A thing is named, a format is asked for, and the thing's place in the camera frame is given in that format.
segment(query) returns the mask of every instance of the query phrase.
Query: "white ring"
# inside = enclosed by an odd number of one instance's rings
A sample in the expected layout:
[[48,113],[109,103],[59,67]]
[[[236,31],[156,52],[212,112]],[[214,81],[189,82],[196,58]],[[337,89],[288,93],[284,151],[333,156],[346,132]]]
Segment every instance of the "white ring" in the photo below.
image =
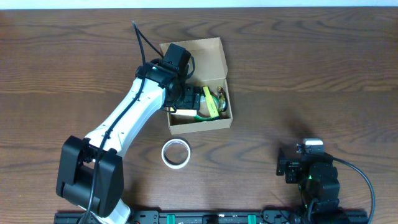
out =
[[[181,144],[181,145],[185,146],[185,149],[188,151],[187,158],[181,164],[174,165],[174,164],[169,163],[166,159],[165,154],[166,154],[167,148],[169,148],[169,146],[171,146],[172,144]],[[181,169],[181,168],[185,167],[188,164],[189,158],[191,158],[191,149],[189,148],[189,145],[187,144],[187,142],[185,142],[181,139],[171,139],[168,142],[166,142],[166,144],[164,144],[163,149],[162,149],[162,159],[163,159],[163,162],[171,169]]]

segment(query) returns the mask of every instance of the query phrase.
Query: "green strip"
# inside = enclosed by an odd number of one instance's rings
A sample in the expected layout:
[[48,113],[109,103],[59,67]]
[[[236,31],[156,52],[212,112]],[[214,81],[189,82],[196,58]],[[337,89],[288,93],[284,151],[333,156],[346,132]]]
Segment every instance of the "green strip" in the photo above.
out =
[[167,215],[167,224],[175,224],[175,215]]
[[256,215],[248,215],[248,221],[249,224],[256,224],[257,223]]

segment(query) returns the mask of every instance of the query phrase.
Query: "roll of tape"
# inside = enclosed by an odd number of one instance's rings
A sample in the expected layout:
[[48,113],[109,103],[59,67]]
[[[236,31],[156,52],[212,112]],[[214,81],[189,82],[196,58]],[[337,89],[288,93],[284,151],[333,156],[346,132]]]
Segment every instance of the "roll of tape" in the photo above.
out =
[[[167,149],[173,145],[173,144],[181,144],[185,147],[185,149],[188,151],[188,156],[185,159],[185,161],[183,161],[181,164],[171,164],[169,162],[169,159],[166,158],[166,151]],[[183,167],[185,167],[188,164],[189,159],[191,158],[191,149],[189,148],[189,145],[187,142],[181,140],[181,139],[171,139],[168,142],[166,142],[166,144],[164,144],[163,148],[162,148],[162,159],[163,162],[170,167],[171,169],[181,169]]]

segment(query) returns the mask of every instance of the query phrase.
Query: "wood grain surface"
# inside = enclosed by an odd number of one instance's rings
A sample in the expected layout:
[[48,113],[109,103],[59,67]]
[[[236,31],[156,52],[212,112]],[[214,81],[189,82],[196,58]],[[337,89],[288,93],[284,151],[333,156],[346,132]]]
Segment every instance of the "wood grain surface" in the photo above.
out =
[[[172,136],[156,112],[124,160],[128,205],[296,205],[297,186],[275,175],[277,150],[318,137],[369,176],[374,223],[398,222],[398,8],[367,7],[0,11],[0,223],[78,210],[55,194],[61,146],[131,87],[141,63],[131,20],[156,46],[221,37],[234,121],[179,135],[192,158],[171,170],[160,151]],[[341,206],[369,212],[365,181],[336,166]]]

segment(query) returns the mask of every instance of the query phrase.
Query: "box lid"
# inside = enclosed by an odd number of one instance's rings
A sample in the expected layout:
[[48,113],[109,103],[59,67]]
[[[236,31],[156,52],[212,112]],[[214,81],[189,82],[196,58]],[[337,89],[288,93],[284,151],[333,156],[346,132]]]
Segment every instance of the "box lid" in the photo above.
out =
[[[171,43],[160,44],[160,49],[163,54],[166,53],[170,44]],[[199,80],[207,81],[226,78],[228,68],[226,66],[223,45],[219,37],[173,42],[173,44],[187,49],[196,62],[206,62],[195,63],[195,72],[187,82],[195,83]]]

